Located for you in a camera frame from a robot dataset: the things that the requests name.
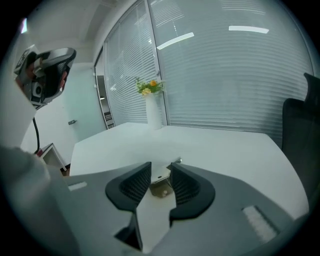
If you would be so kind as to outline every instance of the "white table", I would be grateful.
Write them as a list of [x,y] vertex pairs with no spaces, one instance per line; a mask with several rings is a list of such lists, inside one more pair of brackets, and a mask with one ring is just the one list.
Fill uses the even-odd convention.
[[266,134],[124,123],[74,146],[70,175],[152,162],[162,167],[177,157],[185,165],[240,179],[282,207],[294,220],[309,212],[303,185],[280,148]]

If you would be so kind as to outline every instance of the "door handle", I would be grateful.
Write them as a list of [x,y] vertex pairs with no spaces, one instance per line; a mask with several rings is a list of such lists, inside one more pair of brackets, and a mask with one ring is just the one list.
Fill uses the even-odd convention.
[[71,120],[68,122],[68,125],[73,125],[77,120]]

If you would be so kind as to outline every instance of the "ceiling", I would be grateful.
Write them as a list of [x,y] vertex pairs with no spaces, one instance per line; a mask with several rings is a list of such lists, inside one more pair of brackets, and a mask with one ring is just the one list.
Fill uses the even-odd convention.
[[27,18],[27,33],[40,51],[60,47],[91,49],[101,23],[117,3],[117,0],[47,0]]

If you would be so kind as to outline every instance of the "black cable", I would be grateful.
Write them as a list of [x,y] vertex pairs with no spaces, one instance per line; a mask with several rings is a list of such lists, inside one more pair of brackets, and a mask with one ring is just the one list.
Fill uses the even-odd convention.
[[37,143],[37,149],[34,152],[34,154],[38,153],[39,149],[40,149],[40,140],[39,140],[39,131],[38,131],[38,127],[37,127],[37,123],[36,123],[36,119],[33,118],[33,125],[34,125],[34,129],[35,129],[35,133],[36,133],[36,143]]

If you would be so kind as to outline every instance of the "door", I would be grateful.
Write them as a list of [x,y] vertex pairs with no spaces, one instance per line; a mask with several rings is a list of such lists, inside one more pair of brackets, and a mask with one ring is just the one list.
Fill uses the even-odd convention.
[[62,96],[76,142],[106,130],[95,84],[92,66],[83,63],[72,66]]

